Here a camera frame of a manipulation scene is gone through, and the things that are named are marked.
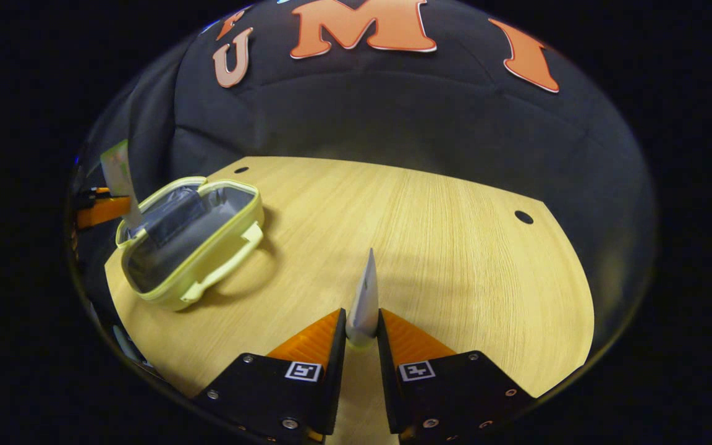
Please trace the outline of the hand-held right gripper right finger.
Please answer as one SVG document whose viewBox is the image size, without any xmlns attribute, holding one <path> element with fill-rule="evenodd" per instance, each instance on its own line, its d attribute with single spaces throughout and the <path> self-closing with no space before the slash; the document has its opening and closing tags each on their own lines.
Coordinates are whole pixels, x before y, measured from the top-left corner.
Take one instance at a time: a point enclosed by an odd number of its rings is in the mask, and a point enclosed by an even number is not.
<svg viewBox="0 0 712 445">
<path fill-rule="evenodd" d="M 378 347 L 388 428 L 400 443 L 482 443 L 536 403 L 483 352 L 458 353 L 385 309 Z"/>
</svg>

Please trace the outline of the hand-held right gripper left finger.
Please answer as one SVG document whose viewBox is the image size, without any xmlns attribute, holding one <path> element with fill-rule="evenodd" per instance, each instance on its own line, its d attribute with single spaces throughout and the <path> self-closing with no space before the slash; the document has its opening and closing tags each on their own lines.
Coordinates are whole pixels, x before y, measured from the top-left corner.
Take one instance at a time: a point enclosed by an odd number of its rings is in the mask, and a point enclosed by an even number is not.
<svg viewBox="0 0 712 445">
<path fill-rule="evenodd" d="M 339 308 L 266 355 L 238 355 L 193 402 L 250 443 L 325 442 L 338 413 L 346 321 Z"/>
</svg>

